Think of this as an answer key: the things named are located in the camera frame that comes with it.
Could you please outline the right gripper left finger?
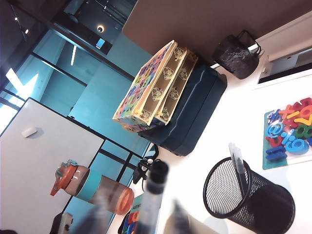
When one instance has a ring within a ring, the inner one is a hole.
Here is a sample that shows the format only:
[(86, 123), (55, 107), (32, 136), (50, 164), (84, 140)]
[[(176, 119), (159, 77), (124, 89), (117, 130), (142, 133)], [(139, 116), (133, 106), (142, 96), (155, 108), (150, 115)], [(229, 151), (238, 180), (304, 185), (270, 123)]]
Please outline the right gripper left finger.
[(74, 229), (74, 234), (105, 234), (108, 225), (108, 211), (104, 203), (96, 204)]

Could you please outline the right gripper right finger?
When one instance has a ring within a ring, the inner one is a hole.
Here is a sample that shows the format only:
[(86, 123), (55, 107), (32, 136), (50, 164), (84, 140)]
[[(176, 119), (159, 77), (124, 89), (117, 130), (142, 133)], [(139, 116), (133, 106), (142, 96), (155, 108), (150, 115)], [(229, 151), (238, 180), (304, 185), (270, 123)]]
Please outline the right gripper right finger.
[(188, 213), (180, 205), (180, 203), (174, 200), (174, 209), (172, 214), (167, 219), (165, 225), (166, 234), (194, 234), (195, 231), (190, 225)]

